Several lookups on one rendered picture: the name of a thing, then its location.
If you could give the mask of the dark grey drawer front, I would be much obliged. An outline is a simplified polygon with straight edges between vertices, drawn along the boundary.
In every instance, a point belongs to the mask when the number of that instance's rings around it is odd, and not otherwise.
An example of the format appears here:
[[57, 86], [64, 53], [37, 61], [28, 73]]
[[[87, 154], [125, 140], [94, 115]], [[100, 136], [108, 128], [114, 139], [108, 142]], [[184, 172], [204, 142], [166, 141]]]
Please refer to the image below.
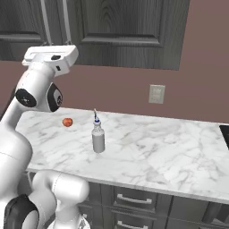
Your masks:
[[149, 218], [146, 216], [141, 216], [137, 214], [129, 214], [118, 210], [112, 210], [112, 214], [114, 217], [114, 228], [115, 229], [126, 229], [117, 225], [117, 221], [123, 221], [124, 224], [127, 225], [135, 225], [142, 227], [146, 225], [148, 229], [153, 229], [155, 222], [157, 221], [155, 218]]
[[[128, 201], [124, 201], [124, 200], [117, 198], [118, 193], [122, 194], [124, 197], [132, 198], [132, 199], [141, 199], [141, 200], [152, 199], [152, 204], [150, 205], [149, 204], [137, 204], [137, 203], [131, 203]], [[114, 199], [115, 199], [115, 203], [119, 205], [124, 205], [126, 207], [132, 207], [132, 208], [142, 208], [145, 210], [154, 211], [155, 205], [157, 202], [157, 195], [153, 192], [148, 192], [148, 191], [140, 191], [140, 190], [134, 190], [134, 189], [124, 188], [124, 187], [116, 187], [114, 189]]]

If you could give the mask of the white wall outlet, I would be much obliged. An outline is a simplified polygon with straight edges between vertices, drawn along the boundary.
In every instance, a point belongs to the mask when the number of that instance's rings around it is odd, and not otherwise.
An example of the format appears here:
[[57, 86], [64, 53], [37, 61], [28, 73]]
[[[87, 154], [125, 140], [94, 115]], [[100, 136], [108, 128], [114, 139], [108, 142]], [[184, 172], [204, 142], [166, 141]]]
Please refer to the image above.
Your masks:
[[165, 96], [165, 86], [164, 85], [150, 85], [148, 101], [152, 104], [163, 104]]

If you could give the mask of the dark wood cabinet door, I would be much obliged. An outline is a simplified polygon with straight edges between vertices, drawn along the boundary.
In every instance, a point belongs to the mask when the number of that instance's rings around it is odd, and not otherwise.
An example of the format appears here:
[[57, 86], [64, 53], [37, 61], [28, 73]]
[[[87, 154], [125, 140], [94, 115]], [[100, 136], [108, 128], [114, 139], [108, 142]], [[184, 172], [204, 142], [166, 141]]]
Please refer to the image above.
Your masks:
[[[61, 45], [57, 0], [46, 0], [46, 9], [52, 45]], [[22, 61], [39, 46], [49, 46], [40, 0], [0, 0], [0, 61]]]
[[[77, 64], [178, 70], [191, 0], [67, 0]], [[58, 0], [66, 42], [62, 0]]]

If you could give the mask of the grey bottle with blue cap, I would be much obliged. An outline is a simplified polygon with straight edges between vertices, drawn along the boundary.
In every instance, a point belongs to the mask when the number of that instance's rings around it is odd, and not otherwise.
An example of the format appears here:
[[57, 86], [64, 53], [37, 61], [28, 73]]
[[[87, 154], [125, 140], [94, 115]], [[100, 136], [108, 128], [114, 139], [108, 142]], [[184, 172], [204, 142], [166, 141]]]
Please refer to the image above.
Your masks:
[[92, 134], [93, 150], [96, 153], [102, 153], [105, 151], [105, 131], [101, 127], [100, 119], [97, 116], [97, 110], [94, 110], [94, 128]]

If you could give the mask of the black hob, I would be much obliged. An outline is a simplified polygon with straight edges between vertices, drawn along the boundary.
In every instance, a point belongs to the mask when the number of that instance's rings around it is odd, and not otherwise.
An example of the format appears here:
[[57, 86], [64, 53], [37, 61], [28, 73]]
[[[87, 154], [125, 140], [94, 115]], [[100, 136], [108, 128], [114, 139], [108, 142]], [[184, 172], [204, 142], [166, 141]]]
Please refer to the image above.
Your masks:
[[220, 125], [219, 128], [224, 137], [225, 144], [229, 149], [229, 125]]

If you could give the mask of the dark grey cabinet panel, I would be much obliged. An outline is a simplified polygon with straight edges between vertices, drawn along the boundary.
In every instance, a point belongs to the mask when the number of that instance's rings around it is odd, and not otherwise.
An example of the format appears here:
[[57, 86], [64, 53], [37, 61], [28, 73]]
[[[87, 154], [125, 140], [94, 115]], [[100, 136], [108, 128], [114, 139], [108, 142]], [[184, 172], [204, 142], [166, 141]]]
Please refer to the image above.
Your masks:
[[202, 222], [207, 207], [203, 200], [174, 197], [166, 229], [211, 229]]

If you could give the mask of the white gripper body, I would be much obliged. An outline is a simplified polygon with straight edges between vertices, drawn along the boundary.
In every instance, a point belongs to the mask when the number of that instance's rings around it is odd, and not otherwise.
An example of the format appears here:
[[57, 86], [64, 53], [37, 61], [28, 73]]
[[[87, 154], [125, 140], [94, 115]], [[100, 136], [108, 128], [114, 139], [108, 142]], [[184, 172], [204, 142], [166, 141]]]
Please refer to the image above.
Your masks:
[[73, 66], [79, 56], [79, 51], [75, 45], [29, 47], [22, 64], [29, 66], [39, 56], [47, 63], [57, 63], [65, 60], [69, 66]]

